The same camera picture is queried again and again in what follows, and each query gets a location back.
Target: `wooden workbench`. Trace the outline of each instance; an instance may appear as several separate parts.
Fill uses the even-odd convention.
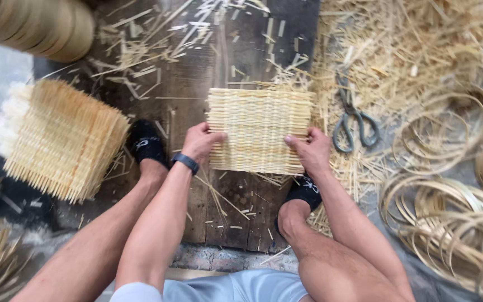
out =
[[[96,18],[102,19],[106,22],[105,24],[113,24],[120,19],[150,9],[156,3],[152,0],[138,0],[137,3],[126,9],[120,10],[110,17],[105,17],[126,2],[126,0],[117,0],[100,4],[96,8]],[[184,2],[184,0],[173,0],[169,10],[176,10]],[[199,4],[200,1],[192,3],[187,9],[188,14],[178,15],[170,25],[166,25],[152,38],[151,42],[166,36],[165,31],[171,26],[196,21],[195,9]],[[291,63],[295,56],[293,40],[296,37],[301,37],[299,52],[312,58],[319,2],[315,0],[268,0],[267,6],[272,12],[271,17],[275,19],[274,36],[277,35],[280,20],[286,20],[284,35],[282,38],[277,38],[274,47],[275,61],[283,66]],[[160,121],[163,128],[169,133],[169,139],[164,143],[170,157],[173,150],[182,148],[187,128],[205,121],[207,110],[205,99],[208,89],[211,87],[224,88],[227,86],[226,82],[242,81],[242,75],[237,75],[236,78],[231,77],[231,65],[235,65],[238,70],[249,75],[251,81],[266,81],[273,76],[274,68],[272,72],[265,72],[267,66],[265,59],[268,56],[266,51],[262,51],[267,50],[262,33],[266,32],[268,18],[253,8],[240,11],[236,20],[231,20],[233,13],[234,9],[228,10],[225,18],[226,24],[212,26],[214,34],[206,45],[200,45],[202,49],[188,49],[187,55],[179,58],[179,63],[154,62],[162,69],[162,84],[149,94],[151,98],[148,100],[131,100],[131,93],[125,86],[107,81],[103,77],[90,79],[89,75],[97,71],[86,59],[69,68],[79,68],[79,71],[72,74],[63,71],[50,78],[59,76],[71,81],[78,74],[80,82],[75,85],[77,88],[122,109],[125,114],[135,114],[136,118]],[[136,23],[140,24],[144,19],[146,17],[138,19]],[[207,19],[207,22],[213,24],[213,14]],[[236,43],[232,43],[233,37],[229,36],[229,33],[236,30],[240,37]],[[218,39],[221,34],[226,37],[226,58],[222,55],[222,43]],[[184,36],[185,33],[182,31],[176,31],[175,35],[171,37],[170,44],[178,45]],[[218,53],[212,50],[211,45],[218,49]],[[96,40],[89,57],[115,64],[115,55],[106,57],[105,49],[107,47],[108,45],[100,45]],[[310,61],[300,68],[308,70]],[[34,61],[35,78],[38,79],[63,66],[65,65],[36,58]],[[145,75],[132,81],[142,85],[139,92],[143,93],[156,83],[156,74]],[[231,85],[229,88],[239,88],[239,86]],[[243,88],[255,89],[255,86],[245,85]],[[156,96],[195,98],[195,100],[155,100]],[[259,181],[254,175],[237,171],[228,171],[219,180],[218,178],[223,172],[210,170],[208,163],[205,163],[201,167],[199,176],[205,178],[204,174],[206,174],[214,188],[239,209],[250,209],[252,205],[252,212],[255,212],[256,216],[250,216],[251,219],[247,220],[233,207],[223,202],[222,207],[228,215],[226,217],[228,223],[232,226],[240,226],[242,229],[228,228],[227,225],[217,228],[222,223],[208,187],[197,179],[193,179],[188,200],[188,213],[193,220],[186,220],[184,241],[264,252],[276,252],[286,247],[287,243],[275,230],[274,220],[288,192],[289,184],[279,190],[277,186]],[[69,206],[67,202],[57,202],[58,223],[61,227],[76,227],[82,215],[85,218],[84,224],[88,223],[111,207],[114,202],[120,200],[135,185],[137,179],[138,170],[137,167],[134,167],[130,174],[104,182],[94,201],[85,201],[83,205],[77,206]]]

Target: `right hand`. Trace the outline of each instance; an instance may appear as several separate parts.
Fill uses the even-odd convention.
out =
[[[209,133],[210,126],[207,122],[202,122],[187,130],[182,154],[189,156],[192,160],[201,164],[204,158],[210,153],[214,143],[222,142],[226,138],[226,133]]]
[[[310,127],[308,133],[308,142],[300,141],[293,135],[285,136],[285,142],[290,148],[297,151],[299,161],[307,173],[314,178],[318,172],[331,169],[329,166],[331,139],[316,127]]]

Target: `dried straw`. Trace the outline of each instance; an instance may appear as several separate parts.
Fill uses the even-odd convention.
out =
[[[483,81],[483,1],[325,0],[320,10],[313,72],[307,75],[312,80],[310,90],[317,94],[312,123],[327,135],[332,133],[344,113],[337,97],[336,70],[349,67],[347,88],[354,91],[354,104],[379,121],[384,141],[402,126],[396,136],[398,163],[390,148],[376,152],[362,148],[356,124],[352,133],[357,148],[352,154],[332,150],[331,168],[355,202],[379,196],[379,184],[400,165],[430,175],[456,162],[444,156],[445,149],[460,157],[474,147],[483,135],[483,95],[466,88]],[[466,93],[482,107],[468,97],[473,106],[465,112],[456,110],[448,103],[458,97],[447,93]],[[404,141],[409,143],[408,152]],[[446,158],[413,154],[426,155],[426,148],[432,148],[428,156]],[[308,221],[331,235],[322,208]]]

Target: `black shoe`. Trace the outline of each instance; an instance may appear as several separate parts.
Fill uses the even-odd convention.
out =
[[[288,192],[288,195],[286,195],[285,202],[282,204],[285,204],[292,199],[301,199],[309,204],[310,211],[313,212],[321,204],[320,190],[307,172],[305,172],[303,176],[298,176],[296,180],[297,182],[292,183],[292,187],[290,187],[290,191]],[[275,229],[277,230],[277,233],[282,236],[281,232],[278,230],[278,214],[275,218]]]
[[[151,159],[169,169],[162,141],[150,121],[136,120],[131,126],[130,137],[126,144],[138,163],[144,159]]]

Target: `black wristwatch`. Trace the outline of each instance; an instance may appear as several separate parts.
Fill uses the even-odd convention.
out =
[[[173,159],[171,159],[172,163],[174,164],[175,162],[181,162],[185,164],[188,168],[191,169],[191,172],[193,172],[193,176],[197,174],[198,172],[198,163],[196,163],[194,160],[191,159],[191,157],[177,153],[173,156]]]

